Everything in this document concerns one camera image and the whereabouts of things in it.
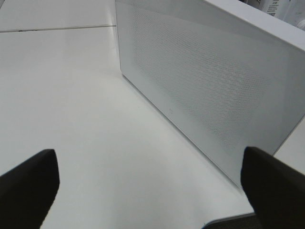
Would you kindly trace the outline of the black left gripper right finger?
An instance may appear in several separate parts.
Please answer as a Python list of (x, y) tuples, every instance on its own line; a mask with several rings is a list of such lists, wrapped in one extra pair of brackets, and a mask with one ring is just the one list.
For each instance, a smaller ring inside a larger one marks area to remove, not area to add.
[(305, 176), (272, 155), (248, 146), (242, 188), (264, 229), (305, 227)]

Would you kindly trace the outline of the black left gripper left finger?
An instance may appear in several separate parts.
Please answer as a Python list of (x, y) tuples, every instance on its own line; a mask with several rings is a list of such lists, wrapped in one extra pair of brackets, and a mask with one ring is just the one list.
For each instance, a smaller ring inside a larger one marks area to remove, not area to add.
[(39, 229), (57, 195), (55, 150), (44, 149), (0, 177), (0, 227)]

